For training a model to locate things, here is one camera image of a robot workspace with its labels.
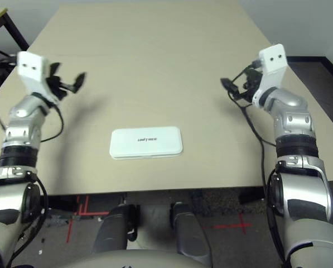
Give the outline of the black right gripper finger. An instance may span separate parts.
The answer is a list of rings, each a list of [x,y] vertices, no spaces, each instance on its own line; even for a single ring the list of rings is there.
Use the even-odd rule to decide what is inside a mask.
[[[262,67],[260,65],[250,65],[246,69],[247,77],[262,77]]]
[[[220,82],[228,92],[238,91],[238,87],[230,79],[220,79]]]

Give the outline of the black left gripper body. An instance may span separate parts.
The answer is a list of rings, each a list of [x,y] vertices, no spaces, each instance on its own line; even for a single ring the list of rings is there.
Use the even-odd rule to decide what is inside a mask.
[[[46,82],[53,95],[58,99],[64,99],[68,92],[72,92],[72,86],[63,83],[59,76],[50,76]]]

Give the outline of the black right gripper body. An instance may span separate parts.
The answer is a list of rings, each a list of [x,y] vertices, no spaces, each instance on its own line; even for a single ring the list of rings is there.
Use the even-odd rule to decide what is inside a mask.
[[[256,91],[259,89],[263,74],[246,73],[245,76],[246,76],[246,81],[243,84],[243,89],[245,91],[239,94],[238,99],[243,99],[251,103]]]

